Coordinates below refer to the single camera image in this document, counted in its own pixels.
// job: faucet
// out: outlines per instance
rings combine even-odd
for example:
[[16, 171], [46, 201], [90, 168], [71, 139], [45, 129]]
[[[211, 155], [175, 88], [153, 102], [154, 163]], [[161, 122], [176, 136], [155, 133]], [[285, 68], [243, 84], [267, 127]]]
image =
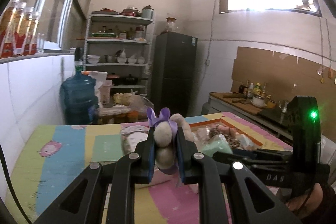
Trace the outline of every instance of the faucet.
[[281, 101], [279, 101], [279, 108], [281, 109], [282, 113], [286, 113], [287, 112], [287, 105], [288, 105], [288, 102], [284, 101], [283, 102], [283, 107], [281, 107]]

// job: white shelf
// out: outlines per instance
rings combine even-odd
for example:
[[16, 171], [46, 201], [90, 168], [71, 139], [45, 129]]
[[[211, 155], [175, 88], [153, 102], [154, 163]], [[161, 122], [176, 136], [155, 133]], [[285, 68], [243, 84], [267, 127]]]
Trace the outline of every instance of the white shelf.
[[146, 64], [122, 64], [122, 63], [97, 63], [97, 64], [85, 64], [86, 67], [97, 67], [97, 66], [145, 66]]
[[135, 88], [145, 88], [144, 85], [113, 85], [112, 89], [135, 89]]
[[153, 22], [152, 19], [143, 17], [131, 17], [121, 15], [91, 15], [92, 22], [124, 22], [136, 25], [147, 26]]
[[98, 38], [98, 39], [87, 39], [88, 43], [132, 43], [138, 45], [149, 45], [148, 41], [138, 41], [138, 40], [128, 40], [128, 39], [113, 39], [113, 38]]

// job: purple bow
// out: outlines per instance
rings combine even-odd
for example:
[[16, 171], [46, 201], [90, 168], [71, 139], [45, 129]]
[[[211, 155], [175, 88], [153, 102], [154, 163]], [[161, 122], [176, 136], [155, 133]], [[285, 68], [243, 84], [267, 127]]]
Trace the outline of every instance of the purple bow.
[[[147, 108], [147, 117], [148, 117], [149, 126], [154, 127], [154, 128], [156, 128], [157, 125], [160, 122], [168, 122], [169, 126], [171, 128], [171, 131], [173, 133], [172, 141], [174, 141], [174, 139], [176, 137], [176, 134], [177, 134], [177, 123], [174, 122], [174, 121], [171, 121], [169, 119], [170, 118], [170, 110], [169, 110], [168, 107], [165, 107], [165, 108], [161, 109], [160, 115], [159, 115], [158, 118], [155, 116], [154, 110], [151, 107], [149, 107], [149, 108]], [[174, 164], [170, 168], [168, 168], [168, 169], [160, 169], [159, 168], [159, 170], [161, 172], [167, 174], [167, 175], [172, 175], [172, 174], [176, 173], [178, 171], [177, 160], [175, 159]]]

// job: refrigerator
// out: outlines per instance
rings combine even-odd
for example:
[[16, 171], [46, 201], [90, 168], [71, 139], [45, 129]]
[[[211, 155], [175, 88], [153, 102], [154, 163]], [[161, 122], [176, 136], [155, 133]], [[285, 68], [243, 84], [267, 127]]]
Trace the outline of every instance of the refrigerator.
[[152, 70], [151, 101], [155, 113], [164, 107], [186, 117], [193, 87], [197, 38], [167, 32], [157, 36]]

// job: metal pivot bolt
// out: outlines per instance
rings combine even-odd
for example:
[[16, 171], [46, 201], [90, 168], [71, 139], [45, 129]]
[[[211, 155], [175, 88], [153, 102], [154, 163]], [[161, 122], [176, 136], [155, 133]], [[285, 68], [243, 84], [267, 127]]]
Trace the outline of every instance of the metal pivot bolt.
[[99, 163], [98, 162], [93, 162], [90, 164], [90, 169], [98, 169], [99, 168]]
[[194, 154], [194, 158], [197, 160], [201, 160], [202, 158], [204, 158], [204, 155], [201, 152], [197, 152]]
[[235, 161], [233, 164], [232, 164], [233, 168], [234, 169], [237, 169], [237, 170], [241, 170], [243, 168], [243, 164], [239, 161]]
[[135, 160], [135, 159], [139, 158], [139, 154], [133, 152], [133, 153], [130, 153], [130, 154], [128, 155], [128, 157], [129, 157], [131, 160]]

